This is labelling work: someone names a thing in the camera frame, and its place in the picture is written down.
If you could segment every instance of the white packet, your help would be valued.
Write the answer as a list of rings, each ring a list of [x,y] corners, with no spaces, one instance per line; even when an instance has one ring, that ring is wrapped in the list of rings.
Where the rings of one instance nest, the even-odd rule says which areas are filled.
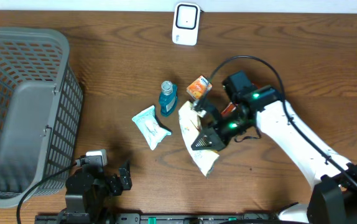
[[[140,129],[142,135],[147,140],[149,147],[154,150],[156,145],[162,141],[166,135],[172,133],[164,128],[161,128],[155,119],[155,106],[152,105],[147,109],[135,115],[132,119]]]
[[[201,122],[197,112],[192,110],[191,102],[187,101],[178,111],[178,121],[180,123],[181,133],[183,135],[185,147],[190,153],[193,161],[196,163],[202,174],[207,177],[212,171],[213,164],[219,157],[211,150],[192,150],[191,145],[199,135]]]

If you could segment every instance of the laundry basket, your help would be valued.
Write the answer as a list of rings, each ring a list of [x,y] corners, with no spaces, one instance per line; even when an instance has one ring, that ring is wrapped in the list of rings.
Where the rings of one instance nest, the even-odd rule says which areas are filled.
[[[68,55],[55,30],[0,27],[0,208],[72,163],[83,93]],[[54,194],[67,177],[32,194]]]

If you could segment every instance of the orange juice box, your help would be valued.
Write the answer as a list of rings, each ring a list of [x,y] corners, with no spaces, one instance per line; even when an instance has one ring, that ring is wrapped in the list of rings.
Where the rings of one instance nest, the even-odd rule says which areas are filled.
[[[208,80],[202,75],[199,76],[191,85],[187,87],[187,93],[192,96],[192,98],[199,100],[206,91],[206,85]],[[208,91],[211,89],[211,83],[208,85]]]

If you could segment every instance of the bottle cap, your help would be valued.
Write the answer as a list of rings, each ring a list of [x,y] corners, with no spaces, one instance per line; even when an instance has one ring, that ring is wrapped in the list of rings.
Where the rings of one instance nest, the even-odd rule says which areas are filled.
[[[162,93],[165,95],[173,93],[173,83],[171,81],[164,81],[162,83]]]

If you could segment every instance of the small plastic bottle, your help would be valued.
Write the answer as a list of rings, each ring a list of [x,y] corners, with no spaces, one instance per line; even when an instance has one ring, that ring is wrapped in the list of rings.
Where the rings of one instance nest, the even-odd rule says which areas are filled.
[[[177,85],[170,81],[162,83],[162,92],[159,95],[160,113],[169,116],[177,106]]]

